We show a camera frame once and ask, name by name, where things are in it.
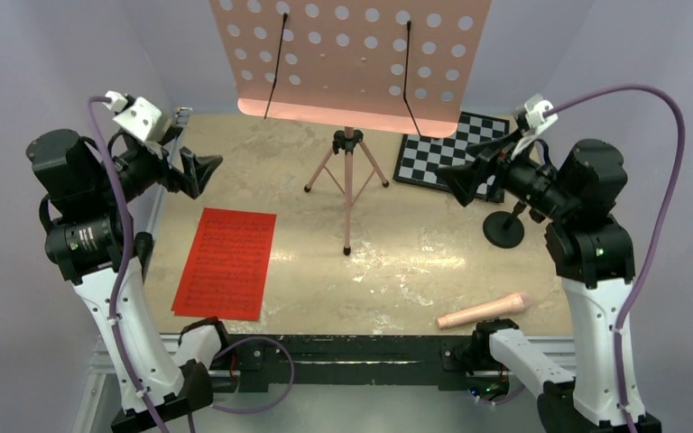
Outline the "pink tripod music stand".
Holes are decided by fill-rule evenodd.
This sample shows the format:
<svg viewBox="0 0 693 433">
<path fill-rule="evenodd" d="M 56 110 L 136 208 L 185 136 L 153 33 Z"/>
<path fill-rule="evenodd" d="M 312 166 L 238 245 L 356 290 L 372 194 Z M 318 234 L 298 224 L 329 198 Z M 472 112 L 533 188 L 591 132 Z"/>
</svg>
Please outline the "pink tripod music stand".
<svg viewBox="0 0 693 433">
<path fill-rule="evenodd" d="M 246 115 L 337 128 L 344 210 L 362 132 L 457 129 L 487 1 L 213 1 Z"/>
</svg>

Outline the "black microphone desk stand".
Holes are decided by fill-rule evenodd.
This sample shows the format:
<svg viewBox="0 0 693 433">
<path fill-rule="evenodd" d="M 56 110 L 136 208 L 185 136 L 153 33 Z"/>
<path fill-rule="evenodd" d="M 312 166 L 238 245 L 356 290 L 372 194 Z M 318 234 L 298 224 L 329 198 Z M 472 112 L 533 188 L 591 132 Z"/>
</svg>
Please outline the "black microphone desk stand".
<svg viewBox="0 0 693 433">
<path fill-rule="evenodd" d="M 482 226 L 486 240 L 502 249 L 521 246 L 543 246 L 550 220 L 523 201 L 511 211 L 498 210 L 488 215 Z"/>
</svg>

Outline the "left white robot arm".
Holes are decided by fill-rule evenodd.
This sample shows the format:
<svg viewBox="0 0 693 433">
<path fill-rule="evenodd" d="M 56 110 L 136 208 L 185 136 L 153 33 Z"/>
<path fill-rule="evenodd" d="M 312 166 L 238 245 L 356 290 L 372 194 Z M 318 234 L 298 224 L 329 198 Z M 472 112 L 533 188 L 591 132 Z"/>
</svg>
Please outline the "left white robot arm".
<svg viewBox="0 0 693 433">
<path fill-rule="evenodd" d="M 110 355 L 121 393 L 114 432 L 143 432 L 213 403 L 209 368 L 230 363 L 233 345 L 218 318 L 185 327 L 170 353 L 143 294 L 154 241 L 122 223 L 95 142 L 70 129 L 33 140 L 26 155 L 45 187 L 44 250 L 82 299 Z"/>
</svg>

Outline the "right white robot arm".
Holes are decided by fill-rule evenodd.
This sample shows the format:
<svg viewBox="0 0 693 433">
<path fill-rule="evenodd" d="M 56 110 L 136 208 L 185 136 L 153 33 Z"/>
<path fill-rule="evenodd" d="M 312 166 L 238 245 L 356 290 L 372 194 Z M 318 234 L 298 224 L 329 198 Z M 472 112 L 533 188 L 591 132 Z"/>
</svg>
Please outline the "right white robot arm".
<svg viewBox="0 0 693 433">
<path fill-rule="evenodd" d="M 623 155 L 597 139 L 578 141 L 559 167 L 516 151 L 518 134 L 471 144 L 469 163 L 438 169 L 461 205 L 487 184 L 517 198 L 546 226 L 545 241 L 568 300 L 576 366 L 567 371 L 533 347 L 512 322 L 476 327 L 473 360 L 515 374 L 535 397 L 548 432 L 659 432 L 635 381 L 624 304 L 633 293 L 634 253 L 612 210 L 628 177 Z"/>
</svg>

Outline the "black microphone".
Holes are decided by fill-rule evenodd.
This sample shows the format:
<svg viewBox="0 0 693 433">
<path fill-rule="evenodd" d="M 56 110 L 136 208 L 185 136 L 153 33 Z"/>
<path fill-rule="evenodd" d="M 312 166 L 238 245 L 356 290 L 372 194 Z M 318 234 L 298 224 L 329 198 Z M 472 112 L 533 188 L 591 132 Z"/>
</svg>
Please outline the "black microphone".
<svg viewBox="0 0 693 433">
<path fill-rule="evenodd" d="M 141 266 L 141 274 L 143 281 L 146 280 L 152 253 L 154 249 L 154 239 L 149 232 L 139 232 L 134 237 L 134 255 L 138 259 Z"/>
</svg>

